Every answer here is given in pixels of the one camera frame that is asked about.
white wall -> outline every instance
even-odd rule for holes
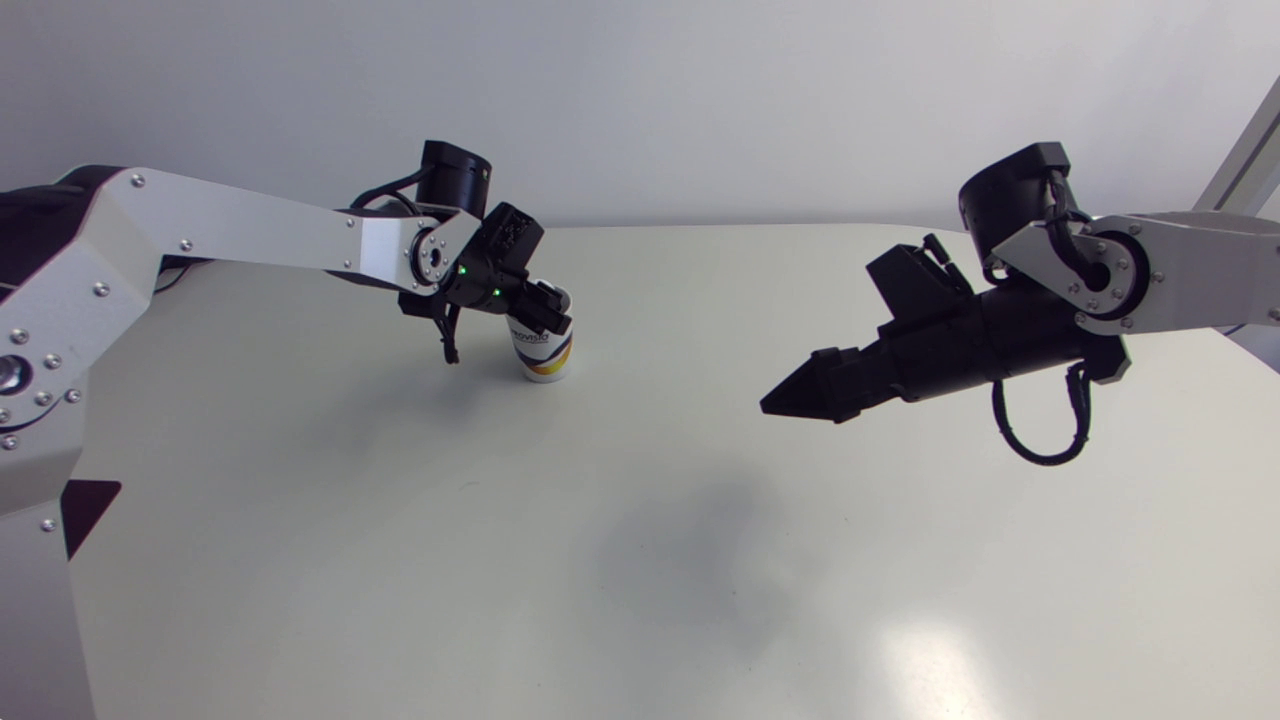
[[[0,4],[0,186],[143,164],[323,205],[426,137],[548,224],[914,220],[1061,140],[1087,209],[1190,205],[1276,69],[1280,4]]]

black joint actuator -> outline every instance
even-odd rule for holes
[[[428,140],[422,145],[422,169],[426,174],[417,183],[415,200],[461,208],[484,218],[489,174],[493,172],[488,160],[457,145]]]
[[[1052,172],[1066,178],[1071,163],[1059,142],[1037,142],[969,178],[960,188],[960,215],[983,264],[991,251],[1028,224],[1043,220]],[[1068,204],[1075,206],[1062,181]]]

aluminum arm link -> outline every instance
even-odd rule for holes
[[[1079,309],[1100,336],[1280,325],[1280,223],[1212,211],[1108,215],[1073,234],[1108,270],[1097,288],[1064,265],[1033,223],[995,255]]]
[[[70,242],[0,300],[0,359],[20,363],[0,393],[0,717],[93,717],[59,496],[83,443],[87,373],[151,304],[163,258],[314,268],[430,296],[481,224],[430,210],[444,222],[123,169],[96,188]]]

metal frame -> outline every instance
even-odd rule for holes
[[[1196,210],[1257,215],[1280,187],[1280,78],[1228,152]],[[1245,324],[1219,328],[1280,373],[1280,328]]]

robotic arm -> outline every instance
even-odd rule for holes
[[[562,333],[561,296],[525,269],[543,229],[507,204],[484,217],[489,173],[428,142],[417,172],[343,210],[142,168],[0,193],[0,717],[93,716],[67,560],[115,491],[78,519],[69,502],[86,486],[68,477],[87,373],[146,311],[159,269],[239,260],[396,291],[402,311],[435,322],[449,363],[462,307]]]
[[[893,315],[879,338],[814,351],[762,409],[842,423],[893,397],[989,382],[1014,450],[1057,465],[1088,439],[1088,382],[1119,380],[1129,365],[1121,334],[1280,323],[1280,224],[1216,211],[1093,219],[1069,172],[1059,143],[1037,143],[974,176],[960,211],[996,287],[975,295],[933,236],[893,247],[867,266]],[[1075,441],[1038,455],[1009,427],[1002,380],[1071,361]]]

